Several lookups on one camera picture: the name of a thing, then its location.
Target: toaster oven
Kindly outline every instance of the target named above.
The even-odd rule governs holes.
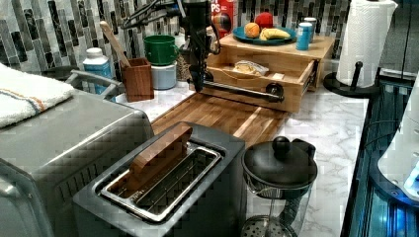
[[[147,115],[78,91],[0,129],[0,236],[75,236],[72,197],[154,135]]]

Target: marble countertop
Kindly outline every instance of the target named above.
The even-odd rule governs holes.
[[[117,102],[144,111],[154,121],[194,94],[186,82],[167,91],[155,91],[149,101]],[[320,87],[304,95],[299,113],[292,114],[277,131],[316,147],[317,179],[313,183],[299,236],[340,236],[368,100],[345,98]],[[248,192],[247,216],[268,214],[271,202]]]

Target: green mug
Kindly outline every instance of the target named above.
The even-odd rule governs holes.
[[[166,35],[150,36],[144,39],[145,57],[155,66],[172,64],[179,55],[175,38]]]

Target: fruit bowl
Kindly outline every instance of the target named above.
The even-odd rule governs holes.
[[[295,31],[289,28],[283,28],[283,27],[275,27],[275,28],[282,30],[284,32],[287,32],[288,34],[290,34],[290,37],[286,39],[268,39],[268,40],[260,40],[259,37],[252,39],[252,38],[246,37],[246,35],[244,34],[244,27],[235,28],[233,30],[233,35],[239,41],[249,42],[253,44],[260,44],[260,45],[279,45],[279,44],[291,42],[295,38]]]

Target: robotic arm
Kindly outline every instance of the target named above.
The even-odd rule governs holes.
[[[210,18],[210,4],[210,0],[153,0],[126,18],[122,28],[144,26],[160,18],[180,17],[180,26],[185,29],[185,44],[180,52],[191,65],[189,70],[195,90],[201,92],[204,81],[211,77],[206,59],[210,53],[220,52],[219,34]],[[207,36],[209,26],[218,41],[216,50],[210,49],[210,37]]]

